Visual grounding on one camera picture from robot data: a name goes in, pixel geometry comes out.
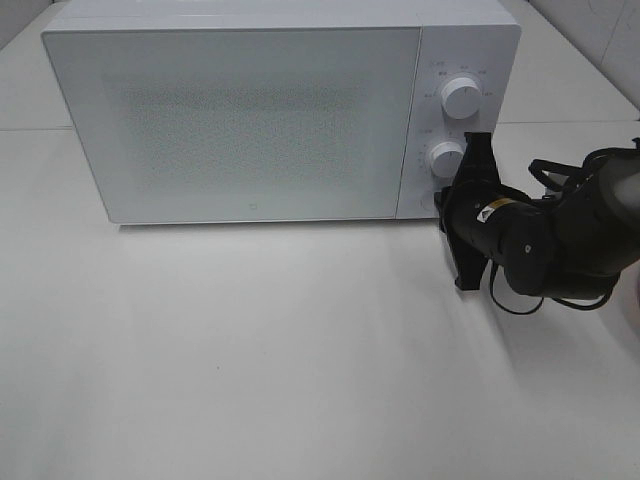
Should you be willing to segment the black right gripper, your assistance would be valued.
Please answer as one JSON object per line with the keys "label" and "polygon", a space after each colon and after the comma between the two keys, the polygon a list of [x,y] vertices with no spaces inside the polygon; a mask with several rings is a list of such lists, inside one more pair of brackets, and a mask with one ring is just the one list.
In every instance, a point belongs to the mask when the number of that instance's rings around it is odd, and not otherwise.
{"label": "black right gripper", "polygon": [[478,291],[488,259],[520,254],[520,193],[501,183],[491,132],[466,132],[452,184],[439,194],[440,220],[456,269],[455,286]]}

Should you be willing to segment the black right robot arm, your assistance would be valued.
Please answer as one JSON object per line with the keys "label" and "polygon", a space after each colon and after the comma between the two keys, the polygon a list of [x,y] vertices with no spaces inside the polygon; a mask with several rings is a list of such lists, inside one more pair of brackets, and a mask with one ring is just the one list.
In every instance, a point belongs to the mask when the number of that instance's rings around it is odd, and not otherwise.
{"label": "black right robot arm", "polygon": [[579,166],[535,159],[547,190],[534,199],[504,184],[488,133],[469,133],[451,185],[434,195],[456,269],[477,291],[503,272],[517,294],[576,310],[597,309],[639,260],[639,148],[608,147]]}

